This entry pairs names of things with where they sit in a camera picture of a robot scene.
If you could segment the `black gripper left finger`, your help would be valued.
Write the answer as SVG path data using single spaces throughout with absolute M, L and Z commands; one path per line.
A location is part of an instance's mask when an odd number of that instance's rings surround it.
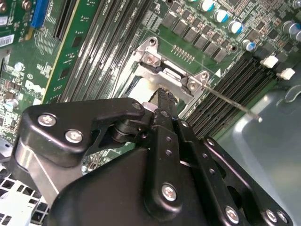
M 132 98 L 34 105 L 22 114 L 10 160 L 15 178 L 52 207 L 69 184 L 132 150 L 147 151 L 143 202 L 165 221 L 166 92 Z

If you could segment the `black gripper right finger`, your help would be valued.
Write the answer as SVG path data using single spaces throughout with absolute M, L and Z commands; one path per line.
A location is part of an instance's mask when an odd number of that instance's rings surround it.
M 287 212 L 212 138 L 198 139 L 165 95 L 165 222 L 169 226 L 291 226 Z

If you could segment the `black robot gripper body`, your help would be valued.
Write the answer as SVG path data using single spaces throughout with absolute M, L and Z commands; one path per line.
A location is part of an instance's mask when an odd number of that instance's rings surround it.
M 217 226 L 218 217 L 196 190 L 189 167 L 181 165 L 182 211 L 160 222 L 143 202 L 147 151 L 132 150 L 69 184 L 56 197 L 47 226 Z

